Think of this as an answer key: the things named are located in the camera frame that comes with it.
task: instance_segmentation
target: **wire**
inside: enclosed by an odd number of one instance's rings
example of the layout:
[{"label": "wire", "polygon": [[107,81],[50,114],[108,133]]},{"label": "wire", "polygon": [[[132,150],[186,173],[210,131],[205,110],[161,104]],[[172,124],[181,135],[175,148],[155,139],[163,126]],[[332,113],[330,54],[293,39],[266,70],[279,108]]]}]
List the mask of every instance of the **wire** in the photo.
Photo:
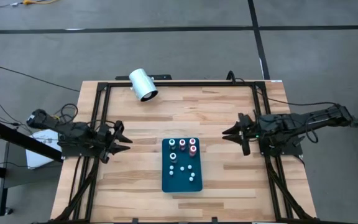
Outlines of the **wire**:
[{"label": "wire", "polygon": [[9,122],[7,119],[5,119],[5,118],[3,118],[3,117],[1,117],[1,116],[0,116],[0,119],[3,120],[3,121],[5,121],[5,122]]},{"label": "wire", "polygon": [[[74,112],[73,116],[70,116],[69,114],[66,114],[66,113],[63,112],[68,106],[73,106],[74,107],[74,108],[72,108],[72,109],[75,109],[75,112]],[[75,119],[75,117],[77,117],[77,115],[78,115],[78,107],[73,103],[67,103],[67,104],[63,105],[62,108],[60,108],[60,110],[58,110],[55,114],[57,114],[59,111],[60,111],[59,119],[63,119],[65,121],[64,123],[59,124],[59,125],[64,125],[64,124],[67,124],[69,122],[72,122]]]},{"label": "wire", "polygon": [[6,7],[6,6],[16,7],[16,6],[18,6],[18,5],[19,5],[19,3],[18,3],[18,2],[15,2],[15,3],[11,3],[11,4],[5,4],[5,5],[2,5],[2,6],[0,6],[0,7]]},{"label": "wire", "polygon": [[74,189],[75,179],[76,179],[76,176],[77,176],[78,164],[80,164],[80,160],[81,160],[81,156],[78,157],[77,163],[75,164],[74,177],[73,177],[73,183],[71,184],[69,201],[71,201],[71,198],[73,196],[73,189]]},{"label": "wire", "polygon": [[[306,137],[309,139],[309,141],[311,141],[312,143],[317,143],[318,142],[318,136],[317,136],[317,133],[316,131],[314,131],[314,129],[310,129],[308,130],[308,124],[309,124],[309,120],[310,119],[313,119],[313,118],[316,118],[318,116],[324,116],[324,115],[328,115],[328,113],[325,113],[325,114],[320,114],[320,115],[315,115],[315,116],[310,116],[308,119],[306,119],[305,121],[305,133],[306,133]],[[313,135],[314,135],[314,139],[312,139],[310,136],[309,136],[309,132],[312,132]]]},{"label": "wire", "polygon": [[40,79],[40,78],[35,78],[35,77],[31,76],[31,75],[27,75],[27,74],[24,74],[24,73],[22,73],[22,72],[17,72],[17,71],[15,71],[15,70],[11,70],[11,69],[4,68],[4,67],[1,67],[1,66],[0,66],[0,68],[1,68],[1,69],[4,69],[4,70],[7,70],[7,71],[10,71],[10,72],[13,72],[13,73],[17,73],[17,74],[19,74],[19,75],[24,75],[25,77],[33,78],[33,79],[35,79],[35,80],[38,80],[38,81],[41,81],[41,82],[44,82],[44,83],[48,83],[48,84],[51,84],[51,85],[54,85],[54,86],[57,86],[57,87],[60,87],[60,88],[64,88],[64,89],[66,89],[66,90],[71,90],[71,91],[75,91],[75,92],[80,92],[79,90],[75,90],[75,89],[68,88],[68,87],[65,87],[65,86],[62,86],[62,85],[58,85],[58,84],[56,84],[56,83],[48,82],[48,81],[42,80],[42,79]]},{"label": "wire", "polygon": [[295,156],[295,158],[299,159],[299,161],[301,161],[301,163],[303,164],[303,167],[306,167],[305,162],[303,161],[303,159],[301,158],[301,156],[297,156],[297,155],[293,155]]},{"label": "wire", "polygon": [[[39,1],[37,1],[38,3],[28,3],[28,4],[42,4],[42,3],[40,3],[40,2],[44,2],[44,1],[46,1],[46,0],[39,0]],[[17,7],[17,6],[19,6],[20,4],[24,4],[24,1],[23,1],[23,2],[14,2],[14,3],[2,5],[2,6],[0,6],[0,8],[6,7],[6,6]]]},{"label": "wire", "polygon": [[19,166],[13,162],[0,162],[0,165],[1,164],[11,164],[11,165],[14,165],[16,167],[27,167],[27,168],[30,168],[30,169],[41,169],[41,168],[51,168],[51,167],[61,167],[62,165],[57,165],[57,166],[42,166],[42,167],[31,167],[31,166]]},{"label": "wire", "polygon": [[18,122],[19,124],[23,124],[20,121],[14,119],[8,112],[6,112],[6,110],[4,109],[4,107],[2,107],[2,105],[0,105],[0,108],[8,115],[8,117],[10,117],[12,120]]},{"label": "wire", "polygon": [[12,126],[16,126],[16,127],[19,127],[19,128],[23,128],[24,130],[28,131],[28,132],[30,133],[30,135],[32,136],[32,138],[34,138],[34,139],[58,141],[58,139],[45,139],[45,138],[36,138],[36,137],[34,137],[33,132],[29,129],[29,127],[27,127],[27,125],[25,125],[25,124],[23,124],[22,122],[20,122],[19,120],[13,118],[13,117],[4,109],[4,107],[3,107],[1,104],[0,104],[0,107],[1,107],[1,109],[3,110],[3,112],[5,112],[5,113],[8,115],[8,117],[10,117],[12,120],[16,121],[15,123],[10,123],[10,122],[8,122],[6,119],[0,117],[0,118],[2,118],[2,119],[5,120],[5,121],[0,120],[1,123],[10,124],[10,125],[12,125]]},{"label": "wire", "polygon": [[[246,84],[246,81],[244,81],[242,78],[236,78],[236,80],[241,80],[244,84]],[[285,104],[288,104],[288,105],[294,105],[294,106],[313,106],[313,105],[324,105],[324,104],[330,104],[330,105],[337,105],[337,103],[334,103],[334,102],[317,102],[317,103],[289,103],[289,102],[285,102],[285,101],[281,101],[281,100],[275,100],[275,99],[271,99],[269,97],[267,97],[269,100],[272,100],[272,101],[276,101],[276,102],[279,102],[279,103],[285,103]]]},{"label": "wire", "polygon": [[51,1],[30,1],[30,0],[24,0],[23,4],[28,5],[28,4],[50,4],[50,3],[54,3],[57,0],[51,0]]},{"label": "wire", "polygon": [[[95,121],[95,122],[100,122],[100,121],[102,121],[102,119],[96,119],[96,120],[88,121],[86,124],[90,124],[90,123],[92,123],[93,121]],[[106,123],[111,123],[111,124],[116,124],[115,122],[112,122],[112,121],[104,121],[104,122],[106,122]]]},{"label": "wire", "polygon": [[234,80],[241,80],[244,84],[246,84],[246,81],[244,81],[242,78],[235,78]]}]

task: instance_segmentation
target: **concrete floor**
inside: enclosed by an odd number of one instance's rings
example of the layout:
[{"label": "concrete floor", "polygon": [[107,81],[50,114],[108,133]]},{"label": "concrete floor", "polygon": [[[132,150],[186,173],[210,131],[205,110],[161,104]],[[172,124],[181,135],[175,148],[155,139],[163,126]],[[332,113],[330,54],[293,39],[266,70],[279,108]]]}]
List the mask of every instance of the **concrete floor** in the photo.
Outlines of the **concrete floor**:
[{"label": "concrete floor", "polygon": [[[5,3],[11,0],[0,0]],[[255,8],[260,26],[358,25],[358,1],[257,0]],[[0,8],[0,29],[249,26],[249,15],[247,1],[240,0],[61,0]],[[284,81],[289,101],[335,101],[358,116],[358,30],[261,34],[271,79]],[[76,89],[83,80],[113,80],[139,67],[174,79],[220,79],[228,70],[244,79],[262,78],[252,31],[0,34],[0,61]],[[77,93],[0,70],[0,103],[21,121],[36,108],[56,111],[77,98]],[[291,106],[299,113],[317,108]],[[318,144],[302,144],[317,214],[358,223],[358,129],[317,133]],[[46,221],[57,183],[11,189],[8,205],[16,212],[0,217],[0,223]]]}]

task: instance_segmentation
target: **wooden tabletop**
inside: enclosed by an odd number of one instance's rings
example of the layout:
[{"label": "wooden tabletop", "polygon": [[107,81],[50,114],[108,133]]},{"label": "wooden tabletop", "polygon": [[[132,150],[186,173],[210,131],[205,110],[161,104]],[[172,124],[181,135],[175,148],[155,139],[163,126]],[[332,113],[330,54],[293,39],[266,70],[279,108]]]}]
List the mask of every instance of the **wooden tabletop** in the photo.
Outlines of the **wooden tabletop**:
[{"label": "wooden tabletop", "polygon": [[[97,84],[83,82],[76,121],[91,120]],[[270,98],[287,100],[283,83],[266,82],[266,86]],[[110,156],[108,164],[99,166],[91,221],[131,222],[139,218],[141,222],[210,222],[211,217],[222,222],[274,221],[258,144],[250,142],[251,155],[243,156],[238,144],[221,139],[222,131],[237,121],[239,112],[253,114],[251,89],[206,86],[158,90],[153,100],[141,103],[128,87],[112,88],[107,119],[122,120],[124,135],[134,143],[130,150]],[[290,112],[283,103],[270,101],[270,107],[272,113]],[[161,142],[181,137],[200,139],[203,190],[166,194],[161,190]],[[282,160],[289,191],[307,213],[315,216],[305,168],[293,156],[282,156]],[[76,158],[63,164],[51,218],[67,206],[75,164]],[[281,193],[278,197],[285,217]],[[80,217],[84,217],[85,205],[83,200]]]}]

